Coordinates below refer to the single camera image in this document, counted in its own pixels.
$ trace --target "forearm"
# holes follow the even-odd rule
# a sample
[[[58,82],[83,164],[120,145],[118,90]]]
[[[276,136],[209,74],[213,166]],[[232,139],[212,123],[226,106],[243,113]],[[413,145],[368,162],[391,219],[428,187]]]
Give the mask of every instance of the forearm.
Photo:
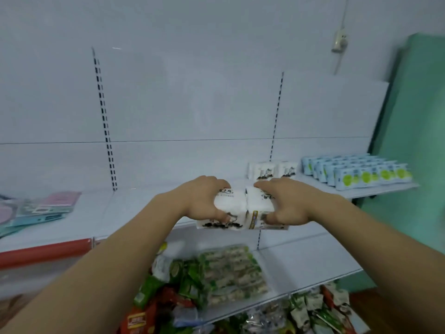
[[[166,194],[45,288],[4,331],[112,333],[131,307],[162,241],[181,218]]]
[[[325,202],[314,218],[379,288],[426,328],[443,328],[445,256],[377,222],[340,196]]]

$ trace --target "green wall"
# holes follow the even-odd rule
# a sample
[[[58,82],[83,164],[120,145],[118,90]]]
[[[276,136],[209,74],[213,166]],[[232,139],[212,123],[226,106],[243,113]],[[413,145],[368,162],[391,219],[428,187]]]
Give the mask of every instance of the green wall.
[[[407,162],[421,186],[365,198],[362,209],[445,253],[445,38],[409,37],[373,154]],[[366,273],[340,283],[349,291],[375,286]]]

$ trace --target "wall socket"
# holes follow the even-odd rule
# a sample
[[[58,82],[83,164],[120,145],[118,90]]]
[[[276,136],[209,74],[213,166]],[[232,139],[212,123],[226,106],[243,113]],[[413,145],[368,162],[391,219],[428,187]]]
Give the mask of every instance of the wall socket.
[[[348,46],[348,36],[346,35],[344,29],[337,30],[334,38],[334,45],[332,47],[332,52],[343,52]]]

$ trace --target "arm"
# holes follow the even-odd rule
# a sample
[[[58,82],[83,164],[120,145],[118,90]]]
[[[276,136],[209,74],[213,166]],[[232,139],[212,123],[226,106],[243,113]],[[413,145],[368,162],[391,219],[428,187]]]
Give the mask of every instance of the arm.
[[[377,222],[338,195],[292,179],[257,182],[273,195],[271,224],[301,225],[315,220],[351,253],[379,288],[410,317],[434,333],[443,331],[445,256]]]
[[[2,333],[113,333],[176,222],[229,216],[213,201],[229,183],[201,176],[159,194],[125,226],[45,288]]]

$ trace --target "hand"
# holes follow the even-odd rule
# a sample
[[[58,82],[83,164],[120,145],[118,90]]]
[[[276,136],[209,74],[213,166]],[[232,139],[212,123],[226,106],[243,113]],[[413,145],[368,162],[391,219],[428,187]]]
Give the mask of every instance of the hand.
[[[224,179],[200,176],[178,186],[170,193],[182,205],[183,216],[194,220],[215,219],[221,223],[228,223],[230,216],[214,205],[216,194],[224,188],[230,188],[230,184]]]
[[[268,224],[303,225],[315,219],[317,207],[329,195],[313,186],[289,178],[256,182],[255,187],[275,197],[275,212],[266,217]]]

